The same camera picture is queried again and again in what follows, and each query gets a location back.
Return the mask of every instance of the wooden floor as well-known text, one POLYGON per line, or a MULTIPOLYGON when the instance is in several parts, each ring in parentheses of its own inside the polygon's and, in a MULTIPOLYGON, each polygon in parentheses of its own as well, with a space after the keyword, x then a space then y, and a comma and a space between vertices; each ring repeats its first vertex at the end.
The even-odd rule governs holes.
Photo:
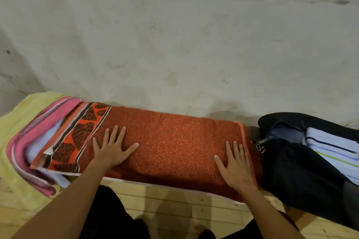
MULTIPOLYGON (((242 229, 253 218, 246 205, 202 193, 113 181, 102 184, 117 193, 133 218, 145 220, 155 239, 196 239, 206 228, 222 238, 242 229)), ((268 199, 278 210, 284 210, 278 199, 268 199)), ((15 193, 0 180, 1 239, 10 238, 40 209, 28 211, 24 208, 15 193)), ((359 239, 359 232, 319 218, 302 233, 307 239, 359 239)))

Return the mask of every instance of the leaf pattern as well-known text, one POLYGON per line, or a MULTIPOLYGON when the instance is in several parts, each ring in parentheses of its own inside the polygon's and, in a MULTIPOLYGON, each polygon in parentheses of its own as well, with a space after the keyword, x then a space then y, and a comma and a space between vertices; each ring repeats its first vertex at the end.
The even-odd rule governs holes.
POLYGON ((75 146, 73 144, 62 143, 52 155, 52 159, 61 163, 67 163, 74 151, 75 146))
POLYGON ((101 110, 97 112, 98 116, 104 116, 107 110, 101 110))
POLYGON ((76 164, 55 164, 56 171, 76 173, 76 164))
POLYGON ((95 108, 96 108, 96 109, 103 109, 103 108, 107 108, 107 107, 109 107, 109 105, 107 105, 107 104, 105 104, 105 103, 97 103, 97 104, 95 105, 95 108))
POLYGON ((82 119, 85 119, 85 120, 90 120, 90 121, 97 121, 97 117, 95 115, 95 111, 93 110, 93 107, 89 108, 84 116, 82 117, 82 119))
POLYGON ((77 124, 72 132, 72 139, 78 150, 80 150, 94 128, 93 122, 77 124))

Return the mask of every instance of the striped towel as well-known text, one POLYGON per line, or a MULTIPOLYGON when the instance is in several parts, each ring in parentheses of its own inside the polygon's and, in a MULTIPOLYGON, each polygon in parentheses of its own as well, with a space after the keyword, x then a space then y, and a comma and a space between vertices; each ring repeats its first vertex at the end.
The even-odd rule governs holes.
POLYGON ((316 151, 353 183, 359 185, 359 144, 355 141, 307 128, 303 144, 316 151))

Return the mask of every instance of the black shoe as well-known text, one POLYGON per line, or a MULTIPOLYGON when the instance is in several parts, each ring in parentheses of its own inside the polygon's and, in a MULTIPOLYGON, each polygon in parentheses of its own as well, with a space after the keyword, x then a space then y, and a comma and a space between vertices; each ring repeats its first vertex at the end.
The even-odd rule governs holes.
POLYGON ((142 219, 135 219, 135 228, 137 229, 138 237, 141 239, 150 239, 151 235, 148 231, 148 227, 142 219))
POLYGON ((216 236, 214 235, 214 233, 211 230, 204 230, 198 236, 198 239, 216 239, 216 236))

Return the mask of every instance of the hand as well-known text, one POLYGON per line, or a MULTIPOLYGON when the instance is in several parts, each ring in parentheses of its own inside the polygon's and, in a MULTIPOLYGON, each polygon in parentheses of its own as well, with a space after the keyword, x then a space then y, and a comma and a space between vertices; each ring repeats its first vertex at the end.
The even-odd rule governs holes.
POLYGON ((95 150, 95 161, 99 161, 105 164, 108 164, 108 168, 114 167, 121 164, 126 160, 132 152, 134 152, 139 144, 134 143, 126 151, 122 151, 121 145, 123 137, 125 136, 126 127, 123 127, 119 133, 119 137, 116 140, 116 135, 119 127, 114 126, 113 132, 111 133, 110 140, 108 140, 108 135, 110 134, 110 129, 107 128, 105 131, 105 136, 103 137, 102 148, 98 146, 96 138, 93 138, 93 149, 95 150))
POLYGON ((234 157, 227 141, 225 143, 228 165, 227 168, 224 167, 221 159, 214 155, 214 161, 218 166, 219 173, 221 174, 224 181, 232 188, 238 192, 243 191, 248 187, 254 186, 251 172, 251 164, 249 162, 249 157, 247 152, 243 151, 243 146, 240 145, 238 150, 237 142, 233 142, 234 146, 234 157))

